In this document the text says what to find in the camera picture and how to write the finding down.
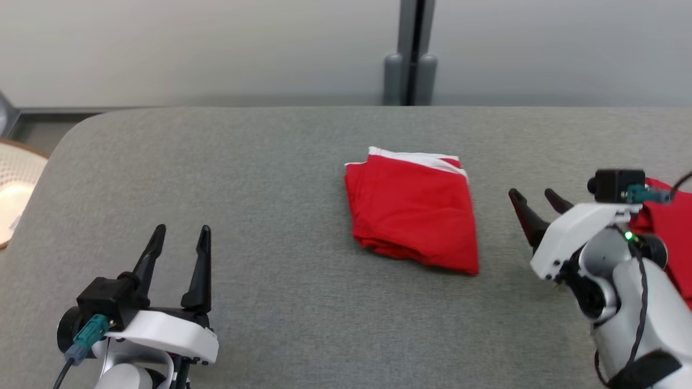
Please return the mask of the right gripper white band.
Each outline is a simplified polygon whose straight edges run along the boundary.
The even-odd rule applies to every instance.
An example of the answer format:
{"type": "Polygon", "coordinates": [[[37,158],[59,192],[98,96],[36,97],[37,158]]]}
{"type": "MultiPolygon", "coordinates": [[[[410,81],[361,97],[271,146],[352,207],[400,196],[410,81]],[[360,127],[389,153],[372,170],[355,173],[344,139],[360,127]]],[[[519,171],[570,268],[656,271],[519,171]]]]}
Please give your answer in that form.
{"type": "Polygon", "coordinates": [[[576,206],[551,188],[546,200],[559,214],[551,224],[541,218],[516,188],[508,192],[527,243],[534,253],[530,266],[539,278],[556,278],[562,266],[575,257],[578,275],[612,278],[615,267],[632,254],[623,233],[616,227],[627,224],[642,204],[580,203],[576,206]]]}

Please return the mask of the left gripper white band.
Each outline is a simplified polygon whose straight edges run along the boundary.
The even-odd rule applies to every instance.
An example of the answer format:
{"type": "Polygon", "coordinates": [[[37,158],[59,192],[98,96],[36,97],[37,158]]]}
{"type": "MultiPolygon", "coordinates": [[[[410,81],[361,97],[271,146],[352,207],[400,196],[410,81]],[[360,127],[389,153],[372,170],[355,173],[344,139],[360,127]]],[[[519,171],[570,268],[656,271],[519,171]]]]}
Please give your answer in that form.
{"type": "MultiPolygon", "coordinates": [[[[139,280],[136,296],[141,308],[148,308],[148,297],[154,266],[162,253],[166,234],[165,224],[158,224],[133,270],[139,280]]],[[[188,292],[181,298],[184,312],[208,314],[212,308],[211,228],[203,225],[197,242],[197,261],[188,292]]],[[[106,337],[124,338],[132,343],[199,359],[215,364],[218,338],[211,329],[163,312],[140,311],[121,331],[109,331],[106,337]]]]}

